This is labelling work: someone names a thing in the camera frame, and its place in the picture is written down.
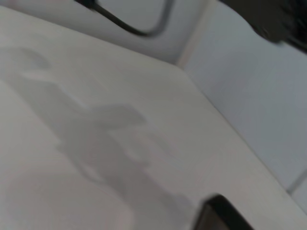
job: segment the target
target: black cable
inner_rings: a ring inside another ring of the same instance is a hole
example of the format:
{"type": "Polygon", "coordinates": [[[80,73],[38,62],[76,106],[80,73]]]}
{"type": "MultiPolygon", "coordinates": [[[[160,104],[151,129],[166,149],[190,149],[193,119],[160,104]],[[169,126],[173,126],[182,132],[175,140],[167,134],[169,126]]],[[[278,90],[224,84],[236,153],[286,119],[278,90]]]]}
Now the black cable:
{"type": "Polygon", "coordinates": [[[170,18],[170,14],[174,5],[175,0],[165,0],[165,5],[164,9],[161,15],[161,18],[158,22],[158,24],[149,31],[141,31],[138,30],[127,23],[123,22],[121,19],[116,17],[115,15],[111,14],[109,11],[107,11],[105,8],[100,6],[98,3],[96,3],[95,0],[76,0],[78,3],[82,4],[83,6],[94,10],[98,12],[99,14],[105,16],[108,18],[110,21],[118,25],[120,28],[128,31],[131,34],[137,35],[137,36],[142,36],[142,37],[154,37],[159,35],[161,32],[164,31],[164,29],[167,26],[167,23],[170,18]]]}

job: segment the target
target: white table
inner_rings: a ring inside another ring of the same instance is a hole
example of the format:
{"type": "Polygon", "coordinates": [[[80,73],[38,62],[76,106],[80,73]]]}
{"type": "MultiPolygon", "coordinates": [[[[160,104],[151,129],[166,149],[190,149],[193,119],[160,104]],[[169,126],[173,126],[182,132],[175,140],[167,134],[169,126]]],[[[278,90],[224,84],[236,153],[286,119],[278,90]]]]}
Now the white table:
{"type": "Polygon", "coordinates": [[[214,193],[307,228],[180,69],[0,8],[0,73],[0,229],[189,229],[214,193]]]}

